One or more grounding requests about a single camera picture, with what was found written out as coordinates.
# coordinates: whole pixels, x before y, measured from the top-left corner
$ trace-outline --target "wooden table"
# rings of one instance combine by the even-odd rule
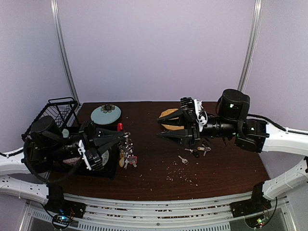
[[[89,121],[91,112],[104,103],[84,103],[78,118]],[[182,200],[208,198],[251,191],[253,186],[269,177],[257,153],[235,147],[234,140],[226,148],[221,139],[203,157],[195,158],[175,143],[158,138],[163,131],[156,119],[179,102],[113,103],[122,110],[117,121],[131,133],[138,167],[118,166],[114,180],[98,177],[72,176],[62,182],[65,193],[120,200]],[[203,103],[214,113],[216,103]],[[189,160],[184,165],[178,155]],[[60,177],[51,173],[51,179]]]

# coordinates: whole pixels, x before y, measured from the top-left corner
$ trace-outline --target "black wire basket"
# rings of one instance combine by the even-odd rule
[[[77,115],[75,110],[78,107],[78,102],[72,97],[65,97],[65,98],[57,98],[57,99],[50,99],[45,107],[41,110],[38,116],[32,122],[37,122],[40,118],[44,116],[52,116],[54,121],[56,122],[57,126],[62,131],[64,128],[68,127],[68,122],[73,122],[74,120],[80,126],[80,123],[77,119]],[[27,129],[27,131],[21,135],[23,141],[26,140],[28,136],[31,126]]]

